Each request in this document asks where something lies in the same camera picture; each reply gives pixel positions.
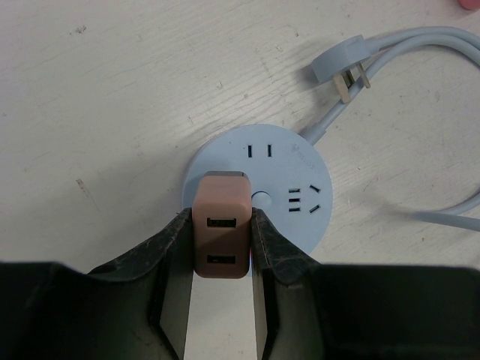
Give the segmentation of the rose gold charger plug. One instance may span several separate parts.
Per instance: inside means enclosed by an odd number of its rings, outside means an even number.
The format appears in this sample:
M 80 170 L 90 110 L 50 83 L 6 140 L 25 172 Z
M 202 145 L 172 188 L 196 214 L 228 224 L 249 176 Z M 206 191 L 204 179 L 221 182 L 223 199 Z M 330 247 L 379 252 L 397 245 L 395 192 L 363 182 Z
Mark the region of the rose gold charger plug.
M 207 172 L 192 205 L 194 270 L 202 278 L 243 278 L 250 268 L 251 183 L 243 172 Z

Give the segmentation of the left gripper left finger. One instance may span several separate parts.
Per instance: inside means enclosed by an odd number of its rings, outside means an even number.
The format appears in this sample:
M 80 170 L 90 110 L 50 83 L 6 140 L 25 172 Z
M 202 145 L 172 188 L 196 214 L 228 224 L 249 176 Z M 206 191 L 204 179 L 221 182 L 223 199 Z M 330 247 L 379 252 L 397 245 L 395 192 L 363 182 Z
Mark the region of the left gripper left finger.
M 88 273 L 1 264 L 3 359 L 182 359 L 193 282 L 191 211 Z

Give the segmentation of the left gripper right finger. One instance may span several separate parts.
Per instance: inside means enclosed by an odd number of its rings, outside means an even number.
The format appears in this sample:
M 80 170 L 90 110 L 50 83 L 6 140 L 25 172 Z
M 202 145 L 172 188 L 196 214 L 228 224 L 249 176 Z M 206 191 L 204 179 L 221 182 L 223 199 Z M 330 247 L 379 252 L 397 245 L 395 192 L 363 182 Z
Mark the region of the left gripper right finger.
M 477 359 L 479 272 L 325 265 L 251 218 L 259 359 Z

